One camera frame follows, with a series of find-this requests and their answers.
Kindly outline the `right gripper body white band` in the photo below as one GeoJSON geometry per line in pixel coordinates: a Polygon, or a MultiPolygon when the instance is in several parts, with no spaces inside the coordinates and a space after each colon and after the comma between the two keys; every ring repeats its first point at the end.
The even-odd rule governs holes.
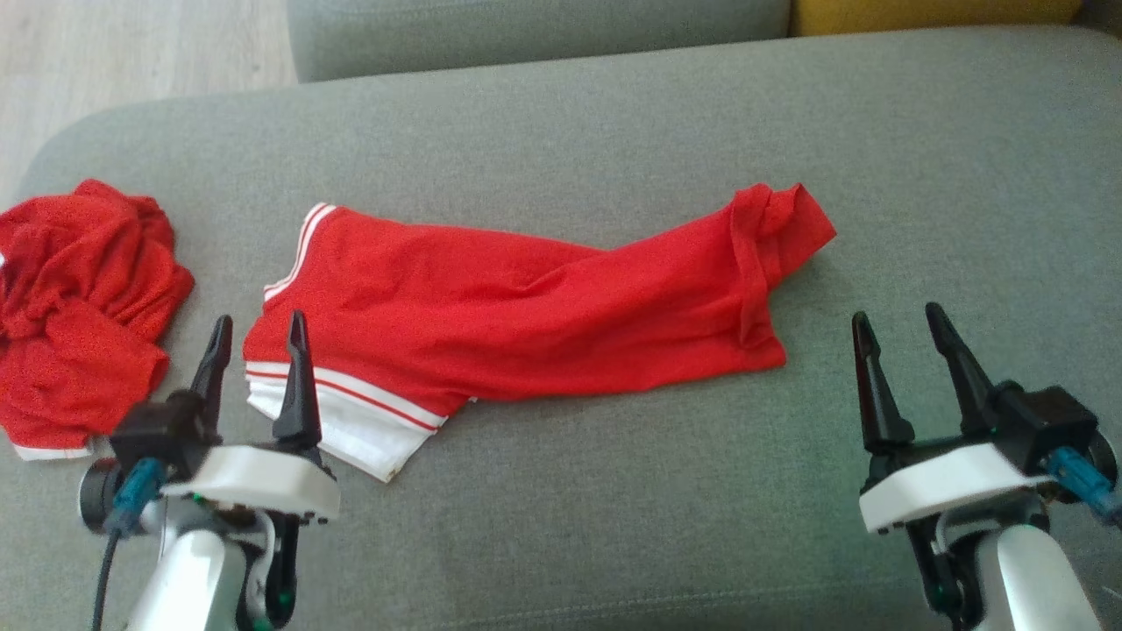
{"type": "Polygon", "coordinates": [[[997,448],[946,441],[917,464],[874,456],[858,506],[872,534],[905,532],[923,603],[954,630],[1030,630],[1051,540],[1038,487],[997,448]]]}

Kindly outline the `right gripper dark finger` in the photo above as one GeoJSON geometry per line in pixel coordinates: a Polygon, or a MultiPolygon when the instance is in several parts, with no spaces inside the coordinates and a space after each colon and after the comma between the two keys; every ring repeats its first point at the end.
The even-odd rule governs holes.
{"type": "Polygon", "coordinates": [[[951,319],[938,302],[925,305],[934,346],[946,360],[962,411],[962,435],[988,435],[997,421],[991,408],[994,386],[951,319]]]}
{"type": "Polygon", "coordinates": [[[852,318],[855,376],[864,448],[871,455],[890,454],[913,443],[913,426],[903,418],[881,365],[881,346],[864,311],[852,318]]]}

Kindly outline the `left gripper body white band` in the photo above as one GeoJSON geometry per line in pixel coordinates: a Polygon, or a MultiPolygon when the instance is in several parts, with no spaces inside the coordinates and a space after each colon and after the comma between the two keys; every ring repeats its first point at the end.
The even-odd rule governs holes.
{"type": "Polygon", "coordinates": [[[340,515],[314,459],[257,446],[212,449],[160,500],[160,628],[280,630],[297,603],[302,528],[340,515]]]}

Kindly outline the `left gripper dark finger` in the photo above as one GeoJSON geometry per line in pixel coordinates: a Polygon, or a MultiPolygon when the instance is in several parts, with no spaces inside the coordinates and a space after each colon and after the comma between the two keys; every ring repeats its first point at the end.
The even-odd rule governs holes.
{"type": "Polygon", "coordinates": [[[195,432],[217,432],[224,373],[232,354],[232,316],[219,316],[188,388],[191,427],[195,432]]]}
{"type": "Polygon", "coordinates": [[[289,455],[319,455],[323,439],[316,379],[309,342],[306,318],[301,310],[292,313],[288,329],[289,369],[280,401],[280,412],[273,420],[275,446],[289,455]]]}

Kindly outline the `red mesh shorts white stripe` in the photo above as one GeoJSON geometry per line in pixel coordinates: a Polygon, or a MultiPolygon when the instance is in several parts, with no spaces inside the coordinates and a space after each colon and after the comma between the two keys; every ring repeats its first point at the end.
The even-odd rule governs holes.
{"type": "Polygon", "coordinates": [[[0,212],[0,429],[25,461],[85,457],[166,376],[194,287],[151,196],[88,180],[0,212]]]}

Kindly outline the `red jersey white striped trim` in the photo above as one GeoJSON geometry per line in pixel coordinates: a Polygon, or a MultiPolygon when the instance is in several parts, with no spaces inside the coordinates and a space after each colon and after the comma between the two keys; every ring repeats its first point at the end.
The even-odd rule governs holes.
{"type": "Polygon", "coordinates": [[[248,403],[280,415],[309,328],[322,447],[388,482],[476,400],[636,393],[787,362],[769,298],[836,236],[801,185],[614,249],[320,203],[245,342],[248,403]]]}

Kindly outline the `yellow cushion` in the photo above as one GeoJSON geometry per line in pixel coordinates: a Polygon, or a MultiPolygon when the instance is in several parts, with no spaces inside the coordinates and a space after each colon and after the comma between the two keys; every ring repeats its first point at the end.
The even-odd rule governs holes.
{"type": "Polygon", "coordinates": [[[1068,24],[1082,4],[1083,0],[791,0],[789,35],[1068,24]]]}

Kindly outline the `grey sofa seat cushion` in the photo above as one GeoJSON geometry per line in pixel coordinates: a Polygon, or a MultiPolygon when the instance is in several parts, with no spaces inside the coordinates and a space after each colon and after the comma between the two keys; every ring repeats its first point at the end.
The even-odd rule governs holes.
{"type": "Polygon", "coordinates": [[[905,534],[867,534],[850,318],[919,436],[959,413],[923,316],[988,375],[1063,385],[1122,449],[1122,42],[1073,25],[861,33],[128,106],[53,137],[16,200],[155,196],[193,273],[188,384],[333,202],[608,248],[765,182],[838,235],[770,308],[789,362],[643,394],[494,404],[381,484],[340,461],[292,631],[946,631],[905,534]]]}

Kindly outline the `dark grey sofa cushion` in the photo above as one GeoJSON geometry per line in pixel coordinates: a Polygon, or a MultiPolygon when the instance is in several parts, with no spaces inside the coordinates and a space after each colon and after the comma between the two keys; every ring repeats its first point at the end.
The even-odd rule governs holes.
{"type": "Polygon", "coordinates": [[[1082,0],[1072,22],[1122,40],[1122,0],[1082,0]]]}

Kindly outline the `grey sofa back cushion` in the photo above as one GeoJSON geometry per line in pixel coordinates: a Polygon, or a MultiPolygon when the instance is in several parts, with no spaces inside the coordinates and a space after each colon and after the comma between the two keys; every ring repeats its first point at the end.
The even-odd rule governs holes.
{"type": "Polygon", "coordinates": [[[792,0],[286,0],[301,82],[787,36],[792,0]]]}

